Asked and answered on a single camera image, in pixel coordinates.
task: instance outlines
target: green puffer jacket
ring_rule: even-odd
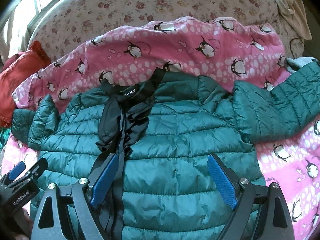
[[[271,92],[236,81],[231,95],[210,77],[167,72],[146,133],[125,162],[122,239],[216,239],[231,208],[209,176],[208,156],[217,153],[240,178],[265,185],[254,144],[303,129],[320,112],[319,81],[312,62]],[[89,175],[100,154],[95,143],[107,100],[96,88],[77,94],[61,115],[50,96],[36,112],[14,111],[13,134],[49,163],[38,181],[43,190]],[[32,201],[33,215],[43,190]]]

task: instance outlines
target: blue textured pad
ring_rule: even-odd
[[[213,178],[223,201],[234,210],[238,205],[235,188],[212,155],[209,156],[207,164],[210,176]]]
[[[114,155],[92,188],[92,199],[90,201],[90,205],[93,209],[96,209],[106,197],[111,183],[118,171],[118,167],[119,158],[117,155]]]
[[[26,169],[26,164],[24,162],[19,162],[10,172],[9,179],[14,181],[24,170]]]

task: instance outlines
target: metal bolt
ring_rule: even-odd
[[[79,179],[79,184],[86,184],[87,183],[87,179],[86,178],[81,178],[81,179]]]
[[[240,182],[241,182],[241,184],[248,184],[249,183],[249,180],[248,179],[246,179],[246,178],[241,178],[240,179]]]
[[[54,183],[50,183],[48,186],[48,189],[54,189],[56,187],[56,185]]]
[[[273,186],[274,188],[279,188],[279,184],[278,184],[278,183],[275,183],[275,182],[272,183],[272,186]]]

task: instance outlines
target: green cloth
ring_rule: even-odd
[[[209,176],[208,156],[217,153],[240,178],[265,185],[254,144],[301,131],[320,112],[319,80],[312,62],[270,92],[236,81],[231,95],[210,77],[167,72],[146,133],[125,161],[122,239],[216,239],[231,208]],[[50,96],[36,112],[14,111],[14,136],[49,163],[38,180],[42,190],[32,200],[33,215],[49,183],[88,177],[100,154],[95,143],[107,100],[96,88],[75,95],[61,115]]]
[[[0,151],[7,144],[11,130],[9,128],[0,128]]]

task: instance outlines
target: bed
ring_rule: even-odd
[[[61,0],[41,20],[29,44],[40,41],[54,62],[83,42],[119,26],[138,27],[154,20],[173,21],[183,16],[201,21],[233,17],[243,25],[268,22],[280,36],[287,57],[301,57],[303,53],[301,41],[292,42],[299,35],[278,13],[275,0]],[[299,240],[308,239],[320,212],[319,119],[320,116],[291,140],[256,146],[267,185],[277,182],[283,189],[293,216],[295,237]],[[17,153],[14,158],[8,154],[9,150]],[[36,157],[33,151],[16,141],[7,146],[4,153],[2,174],[20,160],[28,160],[30,166]]]

